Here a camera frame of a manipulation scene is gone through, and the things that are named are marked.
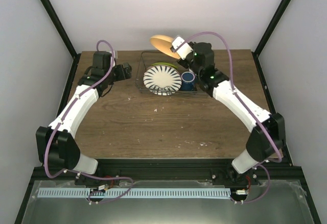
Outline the dark blue mug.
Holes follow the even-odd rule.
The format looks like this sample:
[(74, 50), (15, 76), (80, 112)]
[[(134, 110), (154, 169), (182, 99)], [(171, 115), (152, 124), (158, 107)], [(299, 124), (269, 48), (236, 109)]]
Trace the dark blue mug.
[(193, 72), (183, 72), (181, 74), (181, 91), (194, 91), (196, 76)]

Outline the lime green plate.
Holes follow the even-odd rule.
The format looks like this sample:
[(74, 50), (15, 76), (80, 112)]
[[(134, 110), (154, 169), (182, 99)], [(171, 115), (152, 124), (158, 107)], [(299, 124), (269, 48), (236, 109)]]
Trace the lime green plate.
[(156, 63), (151, 64), (151, 66), (157, 66), (157, 65), (165, 65), (165, 66), (170, 66), (174, 69), (177, 69), (176, 65), (174, 65), (172, 63), (168, 63), (168, 62), (156, 62)]

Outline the grey wire dish rack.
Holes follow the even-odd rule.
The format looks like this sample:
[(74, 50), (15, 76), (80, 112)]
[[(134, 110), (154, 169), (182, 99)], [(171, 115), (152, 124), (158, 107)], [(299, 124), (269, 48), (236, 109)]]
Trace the grey wire dish rack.
[(191, 71), (180, 66), (177, 59), (158, 51), (141, 52), (135, 85), (141, 93), (158, 96), (207, 96)]

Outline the orange round plate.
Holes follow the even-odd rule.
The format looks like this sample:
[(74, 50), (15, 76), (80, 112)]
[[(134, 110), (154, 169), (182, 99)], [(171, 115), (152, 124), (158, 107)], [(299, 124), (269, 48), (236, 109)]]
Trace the orange round plate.
[(154, 35), (150, 37), (151, 45), (153, 45), (157, 50), (172, 58), (180, 59), (180, 56), (171, 50), (173, 40), (172, 37), (166, 35)]

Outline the white blue striped plate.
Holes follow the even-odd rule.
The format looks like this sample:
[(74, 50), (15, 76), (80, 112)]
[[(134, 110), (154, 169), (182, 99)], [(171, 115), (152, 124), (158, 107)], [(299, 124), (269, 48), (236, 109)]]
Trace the white blue striped plate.
[(157, 65), (148, 68), (143, 76), (144, 86), (156, 95), (169, 96), (180, 90), (180, 73), (165, 65)]

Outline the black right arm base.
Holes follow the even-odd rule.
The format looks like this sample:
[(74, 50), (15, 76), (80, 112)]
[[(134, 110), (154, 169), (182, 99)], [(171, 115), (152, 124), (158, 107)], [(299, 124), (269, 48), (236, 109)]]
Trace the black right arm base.
[(259, 181), (249, 173), (239, 174), (232, 166), (218, 167), (211, 169), (211, 177), (214, 185), (224, 185), (225, 187), (247, 188), (248, 185), (257, 185)]

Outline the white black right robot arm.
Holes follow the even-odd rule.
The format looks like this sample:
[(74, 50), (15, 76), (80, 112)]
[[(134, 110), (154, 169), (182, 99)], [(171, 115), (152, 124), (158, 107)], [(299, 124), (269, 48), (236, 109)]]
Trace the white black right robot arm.
[(230, 183), (241, 183), (250, 168), (279, 155), (286, 134), (283, 116), (259, 107), (233, 87), (231, 77), (215, 67), (210, 43), (174, 43), (171, 50), (180, 57), (179, 64), (195, 74), (201, 89), (232, 111), (250, 132), (246, 148), (227, 171)]

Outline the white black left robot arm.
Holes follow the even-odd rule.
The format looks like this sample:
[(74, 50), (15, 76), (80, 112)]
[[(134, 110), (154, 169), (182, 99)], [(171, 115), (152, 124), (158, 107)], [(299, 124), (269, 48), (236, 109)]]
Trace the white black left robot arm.
[(86, 173), (87, 180), (93, 185), (103, 181), (104, 171), (98, 168), (98, 161), (82, 154), (75, 136), (97, 100), (106, 95), (115, 82), (130, 79), (131, 74), (131, 65), (126, 62), (117, 64), (110, 52), (94, 52), (92, 65), (79, 79), (66, 107), (50, 125), (36, 131), (38, 156), (46, 173), (50, 166), (57, 166), (62, 170)]

